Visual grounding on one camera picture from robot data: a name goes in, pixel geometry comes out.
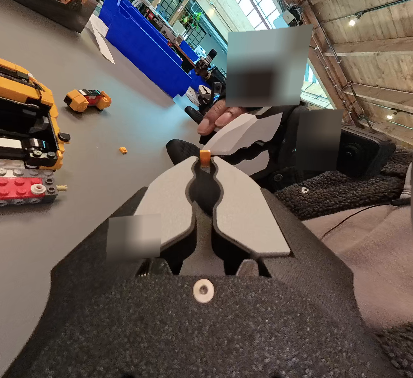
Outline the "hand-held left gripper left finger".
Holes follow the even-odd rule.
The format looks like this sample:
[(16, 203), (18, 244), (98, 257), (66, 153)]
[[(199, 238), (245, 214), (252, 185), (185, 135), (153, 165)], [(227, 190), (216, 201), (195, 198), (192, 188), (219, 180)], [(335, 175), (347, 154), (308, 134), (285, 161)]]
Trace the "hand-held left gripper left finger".
[(159, 232), (159, 241), (150, 247), (149, 257), (164, 259), (174, 275), (180, 273), (197, 245), (196, 211), (189, 195), (197, 162), (198, 158), (191, 156), (157, 177), (134, 213), (144, 216), (151, 234)]

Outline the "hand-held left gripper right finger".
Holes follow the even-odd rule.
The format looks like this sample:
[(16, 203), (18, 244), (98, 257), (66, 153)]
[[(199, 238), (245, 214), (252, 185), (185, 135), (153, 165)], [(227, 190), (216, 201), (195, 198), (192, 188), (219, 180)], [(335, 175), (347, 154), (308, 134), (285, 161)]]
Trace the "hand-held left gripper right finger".
[(234, 276), (244, 260), (257, 262), (291, 255), (282, 230), (261, 187), (243, 171), (213, 157), (214, 182), (220, 193), (213, 208), (211, 245)]

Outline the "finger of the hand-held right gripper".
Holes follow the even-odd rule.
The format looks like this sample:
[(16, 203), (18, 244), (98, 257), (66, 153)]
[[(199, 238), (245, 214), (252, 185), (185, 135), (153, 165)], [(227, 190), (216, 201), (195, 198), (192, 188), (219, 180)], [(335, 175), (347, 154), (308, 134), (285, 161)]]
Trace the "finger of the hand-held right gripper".
[(211, 155), (233, 155), (254, 149), (274, 150), (273, 139), (282, 125), (285, 113), (278, 107), (265, 107), (256, 113), (245, 113), (219, 129), (202, 148)]
[(268, 149), (261, 145), (241, 148), (234, 154), (226, 155), (226, 162), (249, 176), (265, 170), (269, 159)]

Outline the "black orange lego bumper assembly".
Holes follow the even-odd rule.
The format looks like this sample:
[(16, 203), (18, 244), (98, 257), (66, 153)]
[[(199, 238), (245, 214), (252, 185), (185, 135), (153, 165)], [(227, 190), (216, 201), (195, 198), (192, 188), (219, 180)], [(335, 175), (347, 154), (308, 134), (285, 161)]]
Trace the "black orange lego bumper assembly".
[(106, 92), (96, 89), (75, 89), (66, 94), (64, 98), (66, 105), (73, 111), (83, 113), (89, 107), (95, 107), (103, 111), (111, 105), (111, 97)]

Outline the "yellow lego car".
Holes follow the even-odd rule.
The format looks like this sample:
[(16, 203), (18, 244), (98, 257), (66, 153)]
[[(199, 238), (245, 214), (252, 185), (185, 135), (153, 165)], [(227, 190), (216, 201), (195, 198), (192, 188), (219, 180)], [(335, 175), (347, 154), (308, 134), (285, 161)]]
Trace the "yellow lego car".
[(71, 136), (58, 126), (49, 88), (28, 70), (0, 60), (0, 205), (53, 203), (54, 174)]

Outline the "person's right hand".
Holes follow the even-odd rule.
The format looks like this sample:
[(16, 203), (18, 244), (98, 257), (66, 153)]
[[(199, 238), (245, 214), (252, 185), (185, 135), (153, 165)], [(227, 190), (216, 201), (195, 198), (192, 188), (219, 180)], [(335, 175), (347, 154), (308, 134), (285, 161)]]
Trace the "person's right hand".
[(215, 129), (225, 127), (244, 113), (247, 113), (245, 107), (227, 107), (225, 97), (221, 98), (204, 115), (198, 125), (197, 132), (201, 136), (207, 136)]

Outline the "blue plastic bin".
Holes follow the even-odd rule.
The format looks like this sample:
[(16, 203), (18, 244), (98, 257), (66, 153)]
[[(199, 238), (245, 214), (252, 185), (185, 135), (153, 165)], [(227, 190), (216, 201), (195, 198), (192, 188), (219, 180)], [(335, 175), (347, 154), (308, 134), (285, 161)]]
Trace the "blue plastic bin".
[[(199, 61), (200, 57), (184, 40), (181, 42), (180, 48), (194, 63)], [(198, 92), (200, 85), (210, 88), (209, 84), (206, 83), (202, 77), (196, 75), (193, 69), (188, 72), (188, 76), (191, 78), (190, 87), (193, 88), (195, 92)]]
[(167, 39), (128, 1), (104, 0), (99, 18), (106, 39), (172, 98), (184, 96), (191, 77)]

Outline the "beige shirt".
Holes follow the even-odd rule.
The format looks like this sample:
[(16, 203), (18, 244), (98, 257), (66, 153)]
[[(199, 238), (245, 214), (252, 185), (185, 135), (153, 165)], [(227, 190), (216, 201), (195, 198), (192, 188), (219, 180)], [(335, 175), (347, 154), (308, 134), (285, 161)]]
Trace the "beige shirt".
[(303, 222), (354, 274), (354, 294), (369, 327), (413, 320), (410, 205), (345, 210)]

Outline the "white ceiling device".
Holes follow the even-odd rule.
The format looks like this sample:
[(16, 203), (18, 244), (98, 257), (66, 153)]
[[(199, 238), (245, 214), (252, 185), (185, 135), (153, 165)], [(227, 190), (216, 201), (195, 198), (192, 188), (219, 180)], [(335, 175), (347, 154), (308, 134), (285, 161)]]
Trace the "white ceiling device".
[(302, 25), (301, 10), (302, 9), (300, 7), (290, 7), (288, 10), (284, 11), (273, 21), (275, 29)]

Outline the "white paper scrap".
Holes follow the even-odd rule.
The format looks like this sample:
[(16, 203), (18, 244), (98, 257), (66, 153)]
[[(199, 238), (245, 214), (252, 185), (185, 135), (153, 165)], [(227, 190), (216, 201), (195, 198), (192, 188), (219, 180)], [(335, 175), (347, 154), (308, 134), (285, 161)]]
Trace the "white paper scrap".
[(89, 21), (85, 26), (94, 36), (96, 44), (100, 50), (101, 55), (112, 64), (115, 64), (111, 51), (106, 43), (106, 34), (108, 26), (94, 13), (90, 16)]

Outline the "dark wired earphone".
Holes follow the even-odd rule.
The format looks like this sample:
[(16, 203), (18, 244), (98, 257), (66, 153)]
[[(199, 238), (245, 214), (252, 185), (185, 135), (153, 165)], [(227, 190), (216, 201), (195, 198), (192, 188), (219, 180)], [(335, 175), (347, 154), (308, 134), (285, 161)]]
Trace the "dark wired earphone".
[(385, 202), (385, 203), (380, 203), (380, 204), (377, 204), (377, 205), (371, 205), (371, 206), (365, 207), (365, 208), (363, 208), (359, 211), (356, 211), (356, 212), (352, 213), (351, 215), (347, 216), (345, 219), (341, 220), (338, 224), (336, 224), (331, 229), (329, 229), (327, 232), (325, 232), (319, 239), (322, 241), (328, 234), (333, 232), (335, 229), (337, 229), (344, 222), (346, 222), (347, 220), (349, 220), (353, 216), (355, 216), (359, 213), (362, 213), (366, 210), (369, 210), (369, 209), (372, 209), (372, 208), (375, 208), (375, 207), (388, 206), (388, 205), (393, 206), (393, 207), (404, 207), (404, 206), (409, 206), (410, 204), (411, 204), (410, 198), (403, 198), (403, 199), (392, 200), (390, 202)]

